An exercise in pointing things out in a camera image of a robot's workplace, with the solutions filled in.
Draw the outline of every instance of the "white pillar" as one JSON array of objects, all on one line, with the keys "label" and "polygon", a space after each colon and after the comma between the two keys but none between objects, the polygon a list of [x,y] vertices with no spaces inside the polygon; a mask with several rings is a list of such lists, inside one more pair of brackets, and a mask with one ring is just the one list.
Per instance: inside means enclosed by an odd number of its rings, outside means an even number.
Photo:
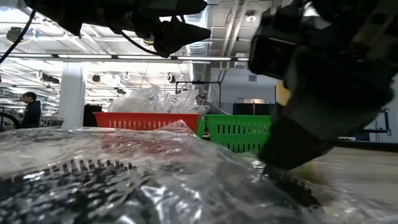
[{"label": "white pillar", "polygon": [[58,118],[64,127],[83,126],[86,73],[83,63],[63,63]]}]

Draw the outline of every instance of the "green basket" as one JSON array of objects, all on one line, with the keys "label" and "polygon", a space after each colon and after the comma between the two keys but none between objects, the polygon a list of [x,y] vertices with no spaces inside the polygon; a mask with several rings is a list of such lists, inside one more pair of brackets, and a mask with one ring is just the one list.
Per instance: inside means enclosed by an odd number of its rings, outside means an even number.
[{"label": "green basket", "polygon": [[210,141],[235,153],[258,154],[267,142],[270,116],[206,115]]}]

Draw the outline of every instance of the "man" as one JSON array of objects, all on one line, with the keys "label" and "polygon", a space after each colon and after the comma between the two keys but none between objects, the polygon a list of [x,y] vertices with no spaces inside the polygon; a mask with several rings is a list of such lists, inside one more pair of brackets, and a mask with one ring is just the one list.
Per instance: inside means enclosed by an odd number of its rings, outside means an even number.
[{"label": "man", "polygon": [[27,92],[23,94],[22,100],[27,104],[25,116],[21,123],[21,128],[38,128],[40,127],[40,117],[42,110],[40,108],[40,101],[36,101],[35,93]]},{"label": "man", "polygon": [[227,114],[224,111],[218,109],[215,105],[209,103],[206,100],[206,95],[205,94],[197,95],[196,101],[197,101],[197,105],[203,105],[203,106],[209,106],[210,107],[210,110],[209,110],[209,112],[207,114],[213,114],[213,115],[216,115],[216,114]]}]

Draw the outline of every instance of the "red plastic crate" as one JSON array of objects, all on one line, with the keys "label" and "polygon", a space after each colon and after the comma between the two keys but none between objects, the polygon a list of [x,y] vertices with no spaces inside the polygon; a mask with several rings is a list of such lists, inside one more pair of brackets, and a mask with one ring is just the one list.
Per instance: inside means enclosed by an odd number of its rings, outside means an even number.
[{"label": "red plastic crate", "polygon": [[150,131],[183,120],[195,133],[198,130],[199,114],[162,113],[102,113],[94,112],[98,127]]}]

